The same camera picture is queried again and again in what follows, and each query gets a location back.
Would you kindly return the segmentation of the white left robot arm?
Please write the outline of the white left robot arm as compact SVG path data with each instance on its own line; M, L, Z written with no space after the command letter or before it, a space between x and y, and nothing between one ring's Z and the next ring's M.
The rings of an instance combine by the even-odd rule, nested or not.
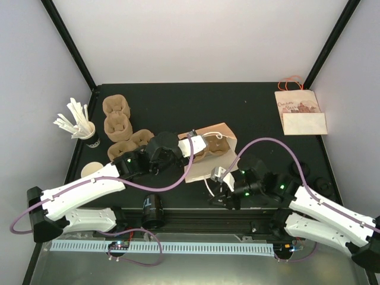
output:
M180 140L175 134L162 132L141 148L125 153L91 175L56 188L42 190L38 186L27 191L30 233L36 243L51 241L67 232L94 230L123 236L128 228L109 205L100 210L82 206L100 197L125 190L131 186L143 191L166 192L181 184L188 171L168 186L153 188L133 182L133 179L177 162L193 163L195 143L191 137Z

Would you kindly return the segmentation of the brown paper takeout bag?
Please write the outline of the brown paper takeout bag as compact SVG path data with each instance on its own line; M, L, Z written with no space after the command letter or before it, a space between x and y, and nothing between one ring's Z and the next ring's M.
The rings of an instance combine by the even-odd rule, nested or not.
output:
M196 129L195 132L205 139L207 146L195 153L194 162L185 178L186 183L211 178L215 167L227 170L237 157L235 149L238 140L225 122Z

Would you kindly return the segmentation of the brown pulp cup carrier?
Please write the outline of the brown pulp cup carrier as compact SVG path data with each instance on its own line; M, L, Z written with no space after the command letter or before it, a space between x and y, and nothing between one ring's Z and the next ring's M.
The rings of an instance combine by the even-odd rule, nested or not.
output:
M210 135L205 137L207 147L196 154L194 157L194 162L198 162L207 156L222 156L230 150L230 146L227 142L227 138L224 136Z
M114 161L114 159L120 157L126 152L133 151L141 146L147 145L153 137L154 134L151 131L147 129L141 129L133 133L130 139L126 141L116 142L111 145L107 151L107 155L110 161Z

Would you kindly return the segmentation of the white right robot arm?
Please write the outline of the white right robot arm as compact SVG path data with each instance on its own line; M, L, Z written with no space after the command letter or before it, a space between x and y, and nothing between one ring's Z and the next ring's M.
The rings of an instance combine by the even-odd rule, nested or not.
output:
M365 270L379 272L379 218L364 216L307 189L291 176L273 173L256 157L237 164L235 179L223 167L211 171L211 179L224 186L219 200L229 210L240 209L243 198L261 197L279 206L269 229L276 239L304 238L335 248Z

